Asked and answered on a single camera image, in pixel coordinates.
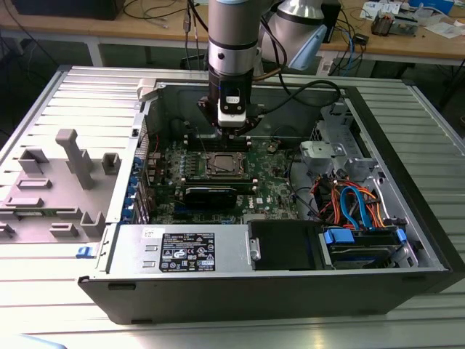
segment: side panel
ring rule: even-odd
[[[111,321],[137,324],[382,314],[444,277],[415,273],[110,282],[81,278],[79,286]]]
[[[434,288],[430,290],[431,292],[440,292],[465,276],[464,261],[452,245],[452,242],[450,242],[450,239],[435,217],[434,212],[421,195],[420,190],[399,159],[399,156],[379,126],[378,121],[371,113],[367,103],[357,89],[348,88],[347,90],[349,92],[350,101],[357,111],[357,116],[360,118],[360,128],[364,129],[367,135],[370,135],[370,139],[379,152],[384,166],[389,170],[399,191],[412,211],[413,216],[428,238],[437,257],[440,259],[440,262],[447,269],[453,271],[449,278],[446,278],[441,284],[434,285]]]

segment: workbench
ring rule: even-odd
[[[54,138],[75,128],[92,159],[124,154],[141,78],[206,73],[72,67],[56,72],[0,152],[0,200],[15,181],[19,154],[41,148],[65,159]],[[296,76],[285,76],[292,83]],[[409,174],[465,258],[465,144],[420,91],[398,80],[331,78],[357,87]],[[270,81],[278,83],[277,78]],[[0,244],[3,332],[27,333],[67,348],[446,348],[465,345],[465,281],[424,294],[385,316],[119,326],[79,289],[95,260],[81,244]]]
[[[9,8],[23,27],[31,33],[35,39],[82,42],[87,45],[94,66],[104,66],[105,59],[101,54],[101,44],[136,45],[145,47],[184,47],[185,33],[182,30],[184,13],[179,12],[167,17],[168,29],[153,25],[146,20],[131,18],[124,13],[114,21],[102,21],[83,18],[60,18],[43,16],[22,16],[8,1]],[[371,21],[360,21],[360,10],[363,0],[342,0],[343,7],[347,10],[349,22],[356,31],[368,35],[370,41],[363,55],[364,60],[382,60],[404,63],[424,63],[440,65],[460,65],[465,57],[465,36],[454,39],[446,39],[435,33],[419,28],[415,37],[374,36],[371,34]],[[169,0],[144,0],[147,9],[155,5],[169,4]],[[185,1],[170,6],[168,9],[160,9],[153,14],[162,15],[182,9]],[[208,7],[197,7],[200,16],[208,23]],[[127,11],[133,15],[141,16],[140,6],[131,5]],[[465,10],[456,7],[451,11],[451,16],[465,17]],[[26,39],[28,36],[18,27],[9,16],[3,4],[0,2],[0,29],[4,37]],[[199,25],[198,38],[200,48],[205,49],[208,42],[208,34]],[[193,31],[190,33],[189,48],[195,48]],[[320,62],[318,73],[325,75],[328,68],[337,57],[341,57],[347,49],[340,32],[335,32],[331,43],[323,44],[318,53],[323,59]]]

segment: computer case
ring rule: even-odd
[[[339,0],[323,0],[323,3],[321,4],[321,10],[325,15],[323,23],[328,28],[323,42],[328,43],[331,41],[331,37],[333,36],[334,27],[336,26],[337,22],[337,17],[339,16],[339,12],[341,11],[341,4],[339,3]]]
[[[12,0],[20,15],[114,20],[125,0]]]

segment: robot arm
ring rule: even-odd
[[[305,68],[302,61],[314,56],[323,40],[326,27],[322,25],[321,1],[286,0],[270,20],[273,33],[277,34],[280,42],[286,43],[286,52],[292,57],[290,62],[293,68]],[[248,110],[253,108],[250,96],[253,80],[256,79],[254,61],[259,45],[260,20],[277,2],[209,2],[209,96],[202,98],[198,105],[207,120],[224,137],[241,135],[258,124],[256,119],[248,120]],[[317,44],[309,45],[309,42],[315,42],[315,35],[318,37]],[[266,51],[265,56],[272,57],[274,51],[270,40],[263,38],[262,46]]]

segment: sticker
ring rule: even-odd
[[[146,229],[164,231],[160,228]],[[161,243],[160,270],[164,273],[215,271],[215,235],[213,233],[164,233]]]
[[[165,232],[165,228],[144,228],[142,229],[142,238],[160,238]]]

